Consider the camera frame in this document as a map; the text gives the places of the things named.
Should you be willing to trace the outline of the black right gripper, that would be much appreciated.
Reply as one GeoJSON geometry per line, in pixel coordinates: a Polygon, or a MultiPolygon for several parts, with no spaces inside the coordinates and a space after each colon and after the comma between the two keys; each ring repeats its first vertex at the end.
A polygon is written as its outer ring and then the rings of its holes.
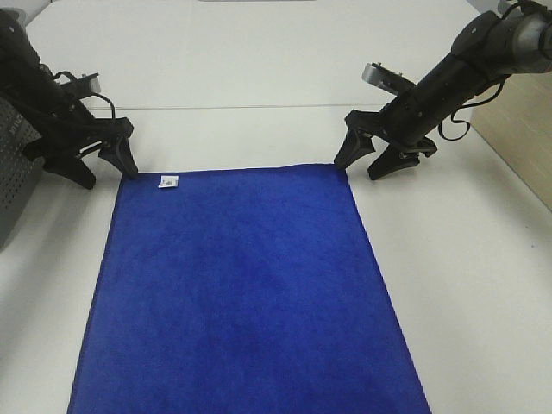
{"type": "Polygon", "coordinates": [[[420,154],[429,158],[437,151],[426,135],[456,109],[457,99],[452,95],[428,94],[414,88],[395,97],[379,112],[352,110],[345,118],[349,130],[334,158],[334,166],[346,169],[373,153],[374,135],[393,147],[388,146],[367,169],[371,180],[418,166],[420,154]]]}

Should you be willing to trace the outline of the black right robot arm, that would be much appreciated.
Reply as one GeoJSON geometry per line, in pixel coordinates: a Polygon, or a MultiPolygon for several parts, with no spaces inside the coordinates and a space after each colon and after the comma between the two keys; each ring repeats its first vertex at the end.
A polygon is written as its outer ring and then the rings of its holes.
{"type": "Polygon", "coordinates": [[[428,133],[445,119],[470,107],[471,99],[492,86],[503,88],[514,74],[551,70],[551,11],[535,1],[519,1],[502,15],[487,11],[456,37],[450,52],[418,83],[378,63],[365,67],[363,79],[394,95],[380,111],[351,110],[348,131],[334,164],[344,170],[374,152],[373,137],[387,142],[367,169],[376,180],[417,166],[419,157],[437,150],[428,133]]]}

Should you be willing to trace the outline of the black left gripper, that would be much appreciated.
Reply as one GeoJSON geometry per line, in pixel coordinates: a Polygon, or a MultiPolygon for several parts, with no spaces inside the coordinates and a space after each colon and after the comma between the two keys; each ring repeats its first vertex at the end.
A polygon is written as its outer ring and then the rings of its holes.
{"type": "Polygon", "coordinates": [[[102,118],[77,99],[25,102],[23,115],[40,137],[26,145],[23,154],[29,160],[43,159],[46,172],[85,189],[94,187],[96,177],[82,158],[94,151],[123,176],[136,179],[139,171],[129,146],[133,124],[111,109],[111,116],[102,118]]]}

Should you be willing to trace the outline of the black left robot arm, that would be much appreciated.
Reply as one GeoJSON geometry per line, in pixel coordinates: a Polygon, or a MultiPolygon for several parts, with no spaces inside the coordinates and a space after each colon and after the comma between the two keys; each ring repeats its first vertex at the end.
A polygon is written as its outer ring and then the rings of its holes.
{"type": "Polygon", "coordinates": [[[40,137],[22,150],[30,161],[85,189],[96,177],[83,158],[98,152],[129,179],[138,176],[129,138],[134,126],[116,115],[115,105],[100,93],[96,73],[76,77],[52,73],[41,63],[25,28],[1,11],[1,98],[20,112],[40,137]]]}

